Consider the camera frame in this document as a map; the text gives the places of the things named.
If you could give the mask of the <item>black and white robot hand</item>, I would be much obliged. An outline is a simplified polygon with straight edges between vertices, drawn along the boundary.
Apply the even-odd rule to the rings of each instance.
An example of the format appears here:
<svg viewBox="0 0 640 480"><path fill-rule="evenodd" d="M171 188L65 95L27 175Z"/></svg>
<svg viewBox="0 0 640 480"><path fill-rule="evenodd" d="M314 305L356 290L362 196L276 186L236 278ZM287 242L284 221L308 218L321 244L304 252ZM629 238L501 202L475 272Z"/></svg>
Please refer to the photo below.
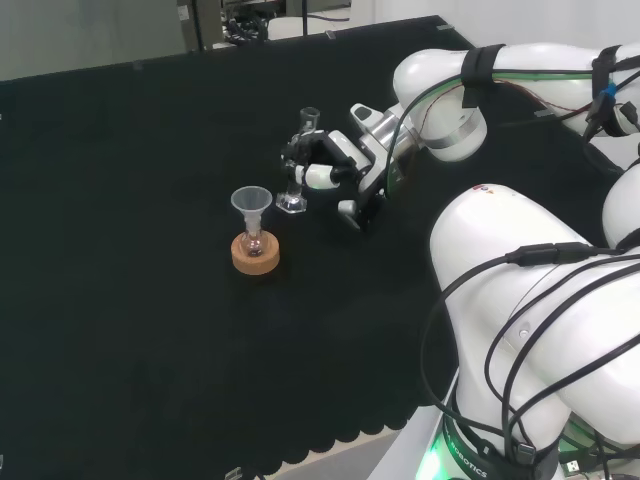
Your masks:
<svg viewBox="0 0 640 480"><path fill-rule="evenodd" d="M350 115L362 132L353 143L339 130L321 130L318 109L303 108L299 131L281 154L288 184L276 196L276 206L290 215L301 214L307 209L304 189L334 190L349 184L356 197L339 201L337 212L354 229L366 231L383 204L386 160L400 112L398 104L384 112L353 105Z"/></svg>

